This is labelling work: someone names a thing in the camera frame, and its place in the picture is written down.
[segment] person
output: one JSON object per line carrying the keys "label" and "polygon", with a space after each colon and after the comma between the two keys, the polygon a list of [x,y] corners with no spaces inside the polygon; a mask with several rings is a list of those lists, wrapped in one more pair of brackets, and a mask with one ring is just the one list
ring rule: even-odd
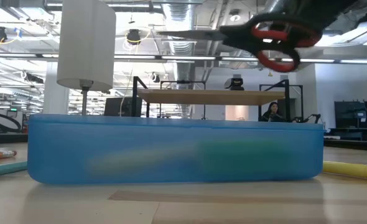
{"label": "person", "polygon": [[269,104],[268,111],[263,114],[261,121],[285,122],[285,119],[279,113],[279,107],[276,102]]}

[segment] black metal frame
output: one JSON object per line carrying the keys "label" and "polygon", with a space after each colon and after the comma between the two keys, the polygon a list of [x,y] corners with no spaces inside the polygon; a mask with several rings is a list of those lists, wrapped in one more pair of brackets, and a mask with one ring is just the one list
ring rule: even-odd
{"label": "black metal frame", "polygon": [[[136,116],[136,100],[138,97],[138,83],[142,85],[142,87],[144,87],[145,89],[147,89],[147,86],[145,85],[144,82],[142,82],[142,80],[139,77],[134,77],[134,79],[132,80],[132,105],[131,105],[131,116],[135,117]],[[151,108],[151,104],[146,102],[146,117],[149,117],[149,111]]]}
{"label": "black metal frame", "polygon": [[[300,88],[300,94],[301,94],[301,120],[304,120],[304,87],[302,85],[290,85],[289,80],[282,80],[276,84],[268,85],[268,84],[260,84],[259,85],[259,91],[262,91],[263,86],[269,86],[264,91],[269,91],[273,88],[284,88],[284,101],[286,104],[286,121],[291,122],[291,114],[290,114],[290,87],[299,87]],[[262,117],[262,105],[258,106],[258,120],[260,121]]]}
{"label": "black metal frame", "polygon": [[[177,81],[160,81],[160,89],[163,89],[163,84],[164,83],[176,83],[176,84],[195,84],[195,83],[202,83],[204,85],[204,90],[206,90],[206,82],[205,81],[188,81],[188,80],[177,80]],[[204,112],[203,112],[203,117],[202,119],[206,119],[206,105],[203,105],[204,108]],[[161,118],[161,104],[159,106],[160,111],[159,111],[159,116]]]}

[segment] scissors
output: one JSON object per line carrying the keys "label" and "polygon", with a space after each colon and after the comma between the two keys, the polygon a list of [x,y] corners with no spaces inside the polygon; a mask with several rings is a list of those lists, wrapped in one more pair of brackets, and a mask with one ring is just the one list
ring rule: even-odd
{"label": "scissors", "polygon": [[[258,24],[273,22],[283,25],[284,30],[260,30]],[[296,47],[312,47],[322,38],[323,29],[297,16],[267,13],[259,14],[247,23],[238,26],[221,26],[219,30],[162,31],[160,35],[169,35],[195,40],[222,40],[223,45],[246,50],[258,58],[265,67],[277,72],[292,72],[300,64]],[[292,62],[279,63],[270,60],[263,51],[273,50],[288,55]]]}

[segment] blue plastic container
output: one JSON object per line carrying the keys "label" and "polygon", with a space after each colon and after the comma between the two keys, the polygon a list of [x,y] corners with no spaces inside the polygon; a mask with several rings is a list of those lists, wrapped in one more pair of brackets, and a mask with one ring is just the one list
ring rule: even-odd
{"label": "blue plastic container", "polygon": [[39,114],[30,176],[46,184],[309,179],[322,171],[318,124]]}

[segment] ceiling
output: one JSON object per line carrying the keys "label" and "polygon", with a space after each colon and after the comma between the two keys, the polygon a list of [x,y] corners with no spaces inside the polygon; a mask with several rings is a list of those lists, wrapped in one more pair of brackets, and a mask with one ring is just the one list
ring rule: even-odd
{"label": "ceiling", "polygon": [[[48,6],[44,6],[43,0],[21,0],[20,6],[0,7],[0,27],[6,28],[7,44],[0,45],[0,53],[30,53],[30,54],[57,54],[60,37],[60,24],[62,22],[62,12],[58,5],[62,1],[48,0]],[[118,7],[114,7],[117,15],[116,26],[116,44],[115,54],[139,54],[139,55],[168,55],[171,54],[171,39],[157,35],[157,31],[166,30],[167,23],[164,14],[159,13],[162,10],[160,2],[153,1],[155,11],[153,13],[139,12],[130,7],[130,3],[145,4],[147,1],[108,1]],[[215,21],[216,27],[224,25],[236,25],[246,22],[251,15],[261,12],[265,2],[262,0],[204,0],[191,1],[192,3],[202,2],[202,4],[192,4],[194,7],[194,29],[212,29]],[[218,14],[218,4],[221,6],[221,13]],[[337,35],[334,38],[324,37],[318,47],[312,49],[300,50],[304,58],[367,58],[367,37],[354,40],[351,43],[346,40],[352,36],[348,31],[354,27],[356,21],[367,12],[367,0],[361,1],[362,4],[353,6],[347,14],[341,15],[338,20],[332,24],[330,30],[339,30],[344,35]],[[226,13],[230,9],[239,9],[240,20],[231,21]],[[126,41],[126,34],[130,29],[139,29],[142,38],[138,47],[129,45]],[[208,51],[207,41],[194,42],[194,55],[221,55],[240,53],[236,49],[224,45],[213,43],[213,47]],[[270,56],[279,56],[270,52]],[[89,93],[89,113],[101,114],[105,106],[107,97],[116,97],[132,94],[132,76],[139,76],[150,88],[159,88],[159,83],[152,81],[152,75],[158,75],[161,80],[175,80],[174,62],[167,63],[131,63],[115,62],[114,64],[114,90],[109,93],[90,92]],[[258,64],[249,65],[241,63],[239,68],[258,67]],[[45,81],[47,72],[47,61],[42,60],[9,60],[0,58],[0,108],[16,105],[23,107],[26,113],[40,113],[42,111],[42,99],[44,99],[44,84],[28,80],[28,76],[35,76]],[[70,91],[70,113],[79,113],[81,110],[81,92],[77,90]],[[156,116],[158,105],[152,105],[152,115]],[[180,106],[163,106],[164,113],[179,116]]]}

